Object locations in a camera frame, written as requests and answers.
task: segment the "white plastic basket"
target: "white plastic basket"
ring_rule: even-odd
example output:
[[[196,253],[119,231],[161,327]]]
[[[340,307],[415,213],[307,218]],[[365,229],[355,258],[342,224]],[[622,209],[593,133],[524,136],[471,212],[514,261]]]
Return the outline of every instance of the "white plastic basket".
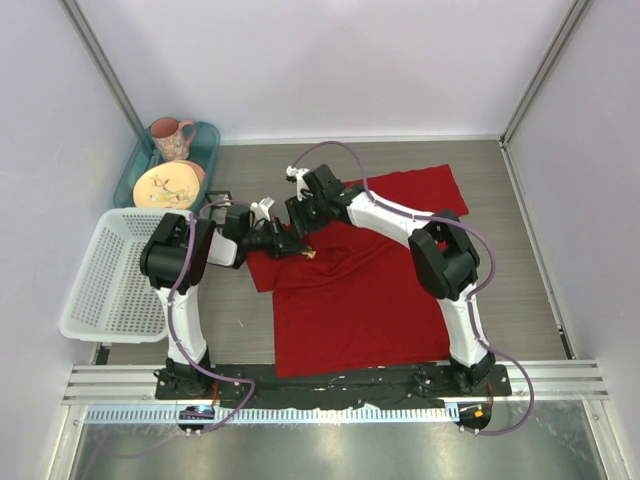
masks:
[[[64,309],[60,331],[91,342],[157,342],[167,335],[158,295],[140,273],[140,254],[166,208],[119,208],[96,226]]]

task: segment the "pink mug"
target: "pink mug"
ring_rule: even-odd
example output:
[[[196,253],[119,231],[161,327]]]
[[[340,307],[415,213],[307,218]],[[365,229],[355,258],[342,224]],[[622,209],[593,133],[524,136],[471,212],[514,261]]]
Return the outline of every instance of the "pink mug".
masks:
[[[193,127],[189,138],[184,136],[183,129],[187,125]],[[196,126],[191,120],[178,122],[175,118],[164,117],[151,124],[151,136],[158,150],[167,162],[186,160],[189,156],[189,145],[196,136]]]

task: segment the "red towel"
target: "red towel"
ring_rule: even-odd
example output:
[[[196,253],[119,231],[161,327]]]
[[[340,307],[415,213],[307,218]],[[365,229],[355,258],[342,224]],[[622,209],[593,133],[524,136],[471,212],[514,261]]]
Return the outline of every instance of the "red towel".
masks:
[[[448,165],[369,179],[402,205],[469,213]],[[309,236],[317,252],[248,264],[260,292],[273,290],[279,377],[444,360],[449,337],[440,307],[416,278],[409,250],[340,222]]]

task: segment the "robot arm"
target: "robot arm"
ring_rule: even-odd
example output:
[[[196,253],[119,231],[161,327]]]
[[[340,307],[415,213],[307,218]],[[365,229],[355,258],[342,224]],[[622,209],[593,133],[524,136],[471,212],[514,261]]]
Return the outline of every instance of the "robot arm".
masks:
[[[326,165],[313,170],[289,167],[287,179],[296,183],[297,192],[285,202],[290,229],[284,229],[279,220],[273,218],[258,231],[250,232],[248,207],[234,206],[227,211],[222,236],[238,245],[236,261],[244,259],[243,250],[263,248],[273,257],[308,255],[310,252],[302,240],[332,221],[366,228],[404,245],[411,251],[418,281],[438,300],[442,310],[449,333],[449,360],[456,369],[457,383],[467,392],[483,388],[495,358],[478,342],[471,323],[469,309],[473,308],[476,330],[484,337],[475,297],[470,305],[467,302],[475,288],[480,259],[466,232],[424,220],[433,215],[431,212],[407,208],[374,192],[370,196],[361,185],[345,187]],[[392,208],[383,207],[380,200]],[[272,203],[266,199],[251,209],[257,218],[269,219],[268,207]],[[438,217],[458,220],[450,211],[439,212]]]
[[[290,227],[269,208],[273,200],[267,198],[249,206],[227,207],[225,223],[217,229],[211,220],[198,220],[196,224],[196,250],[189,267],[189,275],[178,289],[174,299],[174,327],[189,356],[208,368],[209,354],[200,332],[197,309],[197,285],[206,263],[238,268],[249,251],[266,250],[279,258],[313,252],[304,243],[305,237],[321,230],[332,221],[341,221],[354,227],[367,228],[409,248],[418,281],[423,289],[435,297],[443,313],[449,333],[450,363],[453,379],[462,392],[484,389],[495,357],[478,342],[471,323],[469,309],[474,312],[475,327],[483,336],[475,298],[467,296],[477,281],[478,254],[467,234],[448,224],[425,220],[433,214],[420,212],[377,200],[381,197],[365,192],[361,185],[345,187],[336,179],[329,167],[320,165],[313,170],[287,169],[287,180],[296,183],[296,196],[285,202]],[[453,212],[438,212],[438,217],[458,220]],[[175,283],[186,254],[188,225],[179,214],[168,213],[145,247],[141,257],[142,273],[149,277],[157,289],[166,313],[168,289]],[[159,383],[186,380],[206,385],[206,379],[195,378],[183,355],[169,339],[167,375]],[[194,396],[201,392],[194,391]]]

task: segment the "wooden floor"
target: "wooden floor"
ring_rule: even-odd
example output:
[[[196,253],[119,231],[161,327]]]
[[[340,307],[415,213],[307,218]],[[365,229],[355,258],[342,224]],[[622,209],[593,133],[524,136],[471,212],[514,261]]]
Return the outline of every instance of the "wooden floor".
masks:
[[[478,298],[485,333],[499,350],[523,360],[566,358],[533,251],[495,141],[392,142],[353,145],[370,176],[449,164],[471,214],[464,218],[494,246],[498,273]],[[236,199],[278,202],[293,195],[285,168],[305,145],[223,147],[212,187]],[[302,165],[327,163],[342,180],[359,178],[354,160],[336,146],[312,152]],[[284,207],[275,212],[284,215]],[[487,257],[480,246],[480,278]],[[257,293],[249,271],[209,266],[199,290],[202,330],[216,363],[273,363],[270,293]],[[109,363],[161,364],[166,341],[113,345]]]

